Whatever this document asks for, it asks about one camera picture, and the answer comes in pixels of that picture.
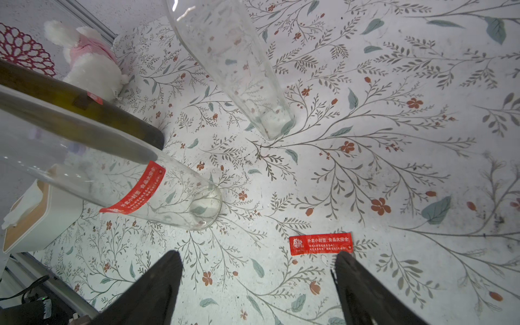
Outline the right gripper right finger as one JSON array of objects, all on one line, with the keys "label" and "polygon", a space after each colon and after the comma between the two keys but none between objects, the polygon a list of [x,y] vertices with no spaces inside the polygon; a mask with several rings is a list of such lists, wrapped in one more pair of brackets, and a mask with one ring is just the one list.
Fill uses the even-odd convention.
[{"label": "right gripper right finger", "polygon": [[337,254],[331,272],[346,324],[425,324],[350,253]]}]

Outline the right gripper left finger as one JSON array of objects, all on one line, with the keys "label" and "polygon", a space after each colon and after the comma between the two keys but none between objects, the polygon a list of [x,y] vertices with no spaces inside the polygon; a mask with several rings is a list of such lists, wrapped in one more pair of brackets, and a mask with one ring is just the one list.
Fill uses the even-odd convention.
[{"label": "right gripper left finger", "polygon": [[91,324],[170,324],[180,289],[183,264],[168,251]]}]

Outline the tall clear corked bottle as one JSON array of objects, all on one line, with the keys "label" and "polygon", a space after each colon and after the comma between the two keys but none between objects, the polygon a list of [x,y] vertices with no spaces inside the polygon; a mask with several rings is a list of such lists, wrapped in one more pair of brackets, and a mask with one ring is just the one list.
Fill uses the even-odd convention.
[{"label": "tall clear corked bottle", "polygon": [[222,208],[212,181],[163,151],[8,87],[1,88],[1,161],[102,213],[204,230]]}]

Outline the clear bottle with red label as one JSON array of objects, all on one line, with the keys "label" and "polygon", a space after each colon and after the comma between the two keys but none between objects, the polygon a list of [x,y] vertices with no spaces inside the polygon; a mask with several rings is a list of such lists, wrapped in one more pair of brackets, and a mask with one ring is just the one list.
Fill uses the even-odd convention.
[{"label": "clear bottle with red label", "polygon": [[165,1],[180,43],[264,138],[295,126],[282,88],[242,1]]}]

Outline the red peeled label sticker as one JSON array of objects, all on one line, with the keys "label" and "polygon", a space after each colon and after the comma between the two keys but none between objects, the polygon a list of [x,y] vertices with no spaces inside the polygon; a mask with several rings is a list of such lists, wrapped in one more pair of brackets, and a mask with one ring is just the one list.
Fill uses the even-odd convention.
[{"label": "red peeled label sticker", "polygon": [[292,256],[353,253],[351,233],[292,236],[288,239]]}]

